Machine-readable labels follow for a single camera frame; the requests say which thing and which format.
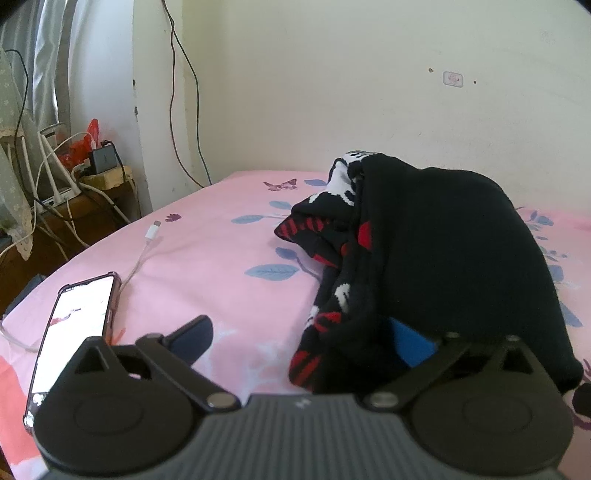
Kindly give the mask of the black red white patterned sweater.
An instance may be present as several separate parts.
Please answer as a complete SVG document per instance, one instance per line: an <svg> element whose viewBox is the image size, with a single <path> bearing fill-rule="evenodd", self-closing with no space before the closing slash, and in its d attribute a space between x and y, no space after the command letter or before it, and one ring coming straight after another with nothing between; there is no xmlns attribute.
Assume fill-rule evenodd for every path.
<svg viewBox="0 0 591 480"><path fill-rule="evenodd" d="M366 395L403 376L396 323L433 341L515 335L559 391L582 379L544 255L486 176L349 152L276 236L324 267L288 369L298 387Z"/></svg>

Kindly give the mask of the smartphone in dark case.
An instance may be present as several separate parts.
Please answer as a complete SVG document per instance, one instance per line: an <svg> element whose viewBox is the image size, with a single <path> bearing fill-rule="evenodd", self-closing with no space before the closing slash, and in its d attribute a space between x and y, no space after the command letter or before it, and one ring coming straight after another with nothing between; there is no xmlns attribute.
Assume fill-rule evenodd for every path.
<svg viewBox="0 0 591 480"><path fill-rule="evenodd" d="M23 414L27 433L35 415L80 345L89 337L112 337L121 279L115 272L63 286L40 343Z"/></svg>

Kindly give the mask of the wooden side table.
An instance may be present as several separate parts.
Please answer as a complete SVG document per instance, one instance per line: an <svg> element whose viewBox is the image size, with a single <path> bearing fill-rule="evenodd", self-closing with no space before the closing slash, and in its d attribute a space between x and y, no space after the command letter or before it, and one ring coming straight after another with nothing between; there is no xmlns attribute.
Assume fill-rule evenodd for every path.
<svg viewBox="0 0 591 480"><path fill-rule="evenodd" d="M47 277L67 261L125 225L120 209L133 219L136 202L131 186L119 185L100 195L86 190L68 204L57 207L62 216L73 218L72 232L56 216L44 213L33 234L33 249L25 260L12 248L1 256L1 310L6 311L31 280Z"/></svg>

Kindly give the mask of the white wifi router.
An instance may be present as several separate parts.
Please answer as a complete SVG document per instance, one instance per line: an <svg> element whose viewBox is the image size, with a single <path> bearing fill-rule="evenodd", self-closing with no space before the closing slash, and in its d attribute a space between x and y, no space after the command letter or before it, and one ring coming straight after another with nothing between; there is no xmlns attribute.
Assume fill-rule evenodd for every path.
<svg viewBox="0 0 591 480"><path fill-rule="evenodd" d="M88 138L87 132L67 137L59 129L40 131L30 118L21 121L15 137L15 170L30 203L55 206L81 193L61 156L75 140Z"/></svg>

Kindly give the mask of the black power adapter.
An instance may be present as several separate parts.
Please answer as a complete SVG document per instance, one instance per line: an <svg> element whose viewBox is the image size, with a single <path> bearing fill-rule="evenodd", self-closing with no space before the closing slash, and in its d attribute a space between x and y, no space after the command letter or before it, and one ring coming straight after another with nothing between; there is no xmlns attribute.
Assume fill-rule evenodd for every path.
<svg viewBox="0 0 591 480"><path fill-rule="evenodd" d="M106 144L89 153L90 171L92 175L104 173L119 165L117 154L112 144Z"/></svg>

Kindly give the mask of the grey floral lace cloth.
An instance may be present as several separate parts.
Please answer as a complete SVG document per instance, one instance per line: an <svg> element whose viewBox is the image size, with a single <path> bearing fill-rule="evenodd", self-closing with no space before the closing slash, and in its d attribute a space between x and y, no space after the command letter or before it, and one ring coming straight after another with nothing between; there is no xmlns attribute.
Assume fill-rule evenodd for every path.
<svg viewBox="0 0 591 480"><path fill-rule="evenodd" d="M1 231L27 261L33 249L34 207L26 198L32 186L30 143L35 125L16 85L13 69L1 51Z"/></svg>

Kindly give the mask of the red plastic bag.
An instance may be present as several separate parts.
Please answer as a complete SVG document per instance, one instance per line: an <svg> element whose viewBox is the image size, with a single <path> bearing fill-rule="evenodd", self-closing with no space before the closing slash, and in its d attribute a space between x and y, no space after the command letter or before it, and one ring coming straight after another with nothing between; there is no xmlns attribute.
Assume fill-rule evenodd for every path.
<svg viewBox="0 0 591 480"><path fill-rule="evenodd" d="M75 166L88 160L90 153L98 148L99 143L99 121L93 118L85 132L74 136L58 150L58 159L68 171L71 171Z"/></svg>

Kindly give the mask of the grey window curtain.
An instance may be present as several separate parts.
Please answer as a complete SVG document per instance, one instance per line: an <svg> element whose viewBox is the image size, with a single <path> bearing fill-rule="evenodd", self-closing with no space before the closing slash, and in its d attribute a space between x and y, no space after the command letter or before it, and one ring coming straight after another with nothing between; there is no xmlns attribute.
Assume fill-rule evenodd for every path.
<svg viewBox="0 0 591 480"><path fill-rule="evenodd" d="M78 2L3 1L1 48L13 62L25 109L40 129L71 124L69 54Z"/></svg>

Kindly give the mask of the small wall sticker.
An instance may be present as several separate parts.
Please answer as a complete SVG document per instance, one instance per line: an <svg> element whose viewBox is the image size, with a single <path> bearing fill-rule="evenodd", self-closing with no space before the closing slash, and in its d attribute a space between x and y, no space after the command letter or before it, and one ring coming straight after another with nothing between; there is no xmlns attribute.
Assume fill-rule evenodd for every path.
<svg viewBox="0 0 591 480"><path fill-rule="evenodd" d="M464 77L457 72L445 71L443 73L443 83L446 86L462 88L464 86Z"/></svg>

